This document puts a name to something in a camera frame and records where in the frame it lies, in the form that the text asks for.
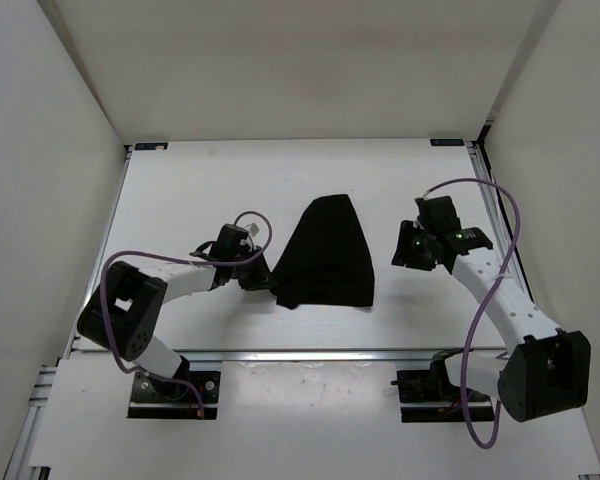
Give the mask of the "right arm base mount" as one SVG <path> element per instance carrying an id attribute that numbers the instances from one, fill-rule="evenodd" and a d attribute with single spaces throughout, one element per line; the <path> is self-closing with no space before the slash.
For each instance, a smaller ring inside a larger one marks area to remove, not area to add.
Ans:
<path id="1" fill-rule="evenodd" d="M 460 355 L 450 349 L 433 355 L 427 369 L 398 370 L 391 385 L 398 390 L 402 423 L 460 423 L 464 421 L 460 388 L 449 382 L 444 361 Z"/>

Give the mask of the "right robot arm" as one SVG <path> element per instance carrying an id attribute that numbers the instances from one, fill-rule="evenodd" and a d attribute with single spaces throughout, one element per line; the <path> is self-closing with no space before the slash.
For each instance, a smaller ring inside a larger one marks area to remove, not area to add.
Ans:
<path id="1" fill-rule="evenodd" d="M 464 356 L 459 349 L 435 354 L 429 375 L 435 396 L 454 400 L 467 386 L 500 401 L 518 422 L 586 404 L 590 342 L 580 331 L 564 330 L 500 272 L 493 244 L 480 229 L 433 234 L 404 220 L 392 263 L 425 271 L 444 266 L 483 308 L 506 346 L 505 359 Z"/>

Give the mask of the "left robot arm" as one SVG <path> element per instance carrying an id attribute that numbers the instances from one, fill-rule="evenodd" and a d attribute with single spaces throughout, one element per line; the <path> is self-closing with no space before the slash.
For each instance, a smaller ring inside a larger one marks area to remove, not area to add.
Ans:
<path id="1" fill-rule="evenodd" d="M 189 261 L 163 257 L 141 269 L 119 258 L 109 259 L 101 282 L 81 312 L 79 334 L 110 351 L 119 370 L 140 373 L 169 401 L 200 397 L 190 379 L 190 363 L 155 335 L 164 304 L 194 293 L 210 292 L 232 280 L 245 291 L 268 289 L 273 277 L 262 249 L 247 243 L 222 247 L 208 241 Z"/>

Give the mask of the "black skirt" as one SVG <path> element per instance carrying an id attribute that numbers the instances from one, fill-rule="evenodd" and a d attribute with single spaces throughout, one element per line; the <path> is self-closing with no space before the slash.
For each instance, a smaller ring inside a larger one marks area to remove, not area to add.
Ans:
<path id="1" fill-rule="evenodd" d="M 314 199 L 305 209 L 273 270 L 270 291 L 279 306 L 370 308 L 375 273 L 350 197 Z"/>

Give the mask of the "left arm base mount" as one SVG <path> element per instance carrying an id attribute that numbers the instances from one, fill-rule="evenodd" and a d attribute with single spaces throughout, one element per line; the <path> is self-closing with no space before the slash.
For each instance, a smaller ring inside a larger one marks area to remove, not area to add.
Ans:
<path id="1" fill-rule="evenodd" d="M 188 364 L 188 368 L 186 381 L 198 394 L 187 385 L 135 373 L 127 417 L 149 420 L 216 420 L 221 372 L 197 370 L 191 364 Z"/>

